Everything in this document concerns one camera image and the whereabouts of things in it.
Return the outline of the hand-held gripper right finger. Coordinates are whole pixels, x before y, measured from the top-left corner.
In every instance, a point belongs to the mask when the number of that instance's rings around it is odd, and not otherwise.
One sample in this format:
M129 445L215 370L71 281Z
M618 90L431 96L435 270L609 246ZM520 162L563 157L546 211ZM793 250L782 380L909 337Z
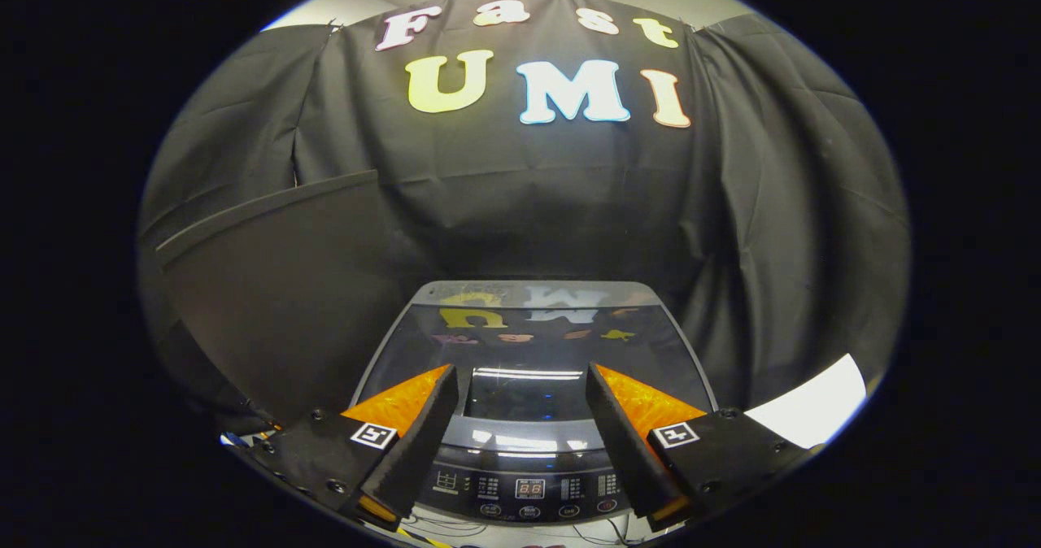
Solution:
M814 456L742 410L700 410L598 363L585 398L632 510L654 532L732 510Z

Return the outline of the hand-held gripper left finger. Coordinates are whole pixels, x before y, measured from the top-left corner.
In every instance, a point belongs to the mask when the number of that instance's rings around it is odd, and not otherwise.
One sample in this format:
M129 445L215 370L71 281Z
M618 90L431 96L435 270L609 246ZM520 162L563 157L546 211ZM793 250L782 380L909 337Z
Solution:
M393 532L412 514L459 401L442 365L349 410L312 412L248 449L248 463L320 510Z

